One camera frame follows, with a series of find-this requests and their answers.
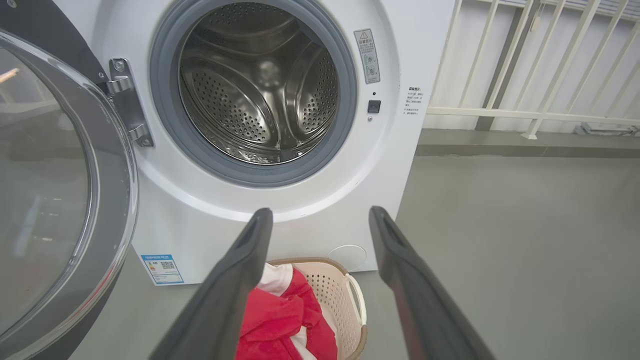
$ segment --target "hinge screw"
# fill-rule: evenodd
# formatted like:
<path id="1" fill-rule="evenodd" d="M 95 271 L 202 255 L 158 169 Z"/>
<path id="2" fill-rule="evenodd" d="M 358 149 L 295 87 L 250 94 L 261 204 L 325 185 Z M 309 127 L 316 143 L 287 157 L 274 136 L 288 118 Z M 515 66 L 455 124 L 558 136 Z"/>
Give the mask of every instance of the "hinge screw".
<path id="1" fill-rule="evenodd" d="M 124 61 L 116 60 L 113 63 L 113 67 L 116 68 L 117 71 L 124 71 Z"/>

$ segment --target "red clothing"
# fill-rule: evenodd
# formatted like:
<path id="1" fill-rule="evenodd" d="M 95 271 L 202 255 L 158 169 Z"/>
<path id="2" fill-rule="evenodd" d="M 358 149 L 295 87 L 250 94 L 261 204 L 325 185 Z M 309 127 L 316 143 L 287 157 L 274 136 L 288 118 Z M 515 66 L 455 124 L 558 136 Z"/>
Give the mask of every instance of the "red clothing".
<path id="1" fill-rule="evenodd" d="M 337 359 L 335 335 L 322 316 L 320 303 L 305 276 L 293 269 L 291 283 L 280 297 L 260 289 L 249 293 L 236 359 L 304 360 L 291 339 L 301 327 L 307 328 L 309 353 L 318 360 Z"/>

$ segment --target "blue and white sticker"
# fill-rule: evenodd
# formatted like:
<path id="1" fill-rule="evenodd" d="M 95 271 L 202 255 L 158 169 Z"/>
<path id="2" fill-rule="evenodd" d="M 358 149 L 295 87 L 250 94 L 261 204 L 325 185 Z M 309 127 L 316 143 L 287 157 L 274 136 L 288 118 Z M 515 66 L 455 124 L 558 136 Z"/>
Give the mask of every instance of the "blue and white sticker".
<path id="1" fill-rule="evenodd" d="M 170 254 L 141 255 L 140 257 L 145 262 L 145 266 L 156 285 L 184 284 L 182 275 L 180 275 L 178 267 L 175 266 L 173 256 Z"/>

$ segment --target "red and white garment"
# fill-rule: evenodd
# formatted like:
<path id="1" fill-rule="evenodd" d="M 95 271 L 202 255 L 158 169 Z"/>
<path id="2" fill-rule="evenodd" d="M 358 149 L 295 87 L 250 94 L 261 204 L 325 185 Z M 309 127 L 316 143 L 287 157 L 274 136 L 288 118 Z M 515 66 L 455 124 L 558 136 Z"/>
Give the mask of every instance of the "red and white garment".
<path id="1" fill-rule="evenodd" d="M 236 359 L 337 357 L 335 330 L 305 276 L 291 264 L 265 264 L 260 283 L 247 298 Z"/>

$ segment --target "gray rubber gasket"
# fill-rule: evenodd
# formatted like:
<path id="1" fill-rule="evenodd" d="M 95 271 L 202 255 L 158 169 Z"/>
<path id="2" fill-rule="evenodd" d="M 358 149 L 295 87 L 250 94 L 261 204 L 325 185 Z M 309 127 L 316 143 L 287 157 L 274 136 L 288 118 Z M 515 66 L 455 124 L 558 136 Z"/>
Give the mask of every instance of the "gray rubber gasket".
<path id="1" fill-rule="evenodd" d="M 351 130 L 357 99 L 353 59 L 340 29 L 315 1 L 254 1 L 289 12 L 322 40 L 336 67 L 340 102 L 333 126 L 315 148 L 299 159 L 276 165 L 256 165 L 234 159 L 212 146 L 189 119 L 180 99 L 178 66 L 182 46 L 195 24 L 215 8 L 238 2 L 186 0 L 169 9 L 157 30 L 151 50 L 149 76 L 152 96 L 173 141 L 202 168 L 245 186 L 273 187 L 296 183 L 323 168 L 342 147 Z"/>

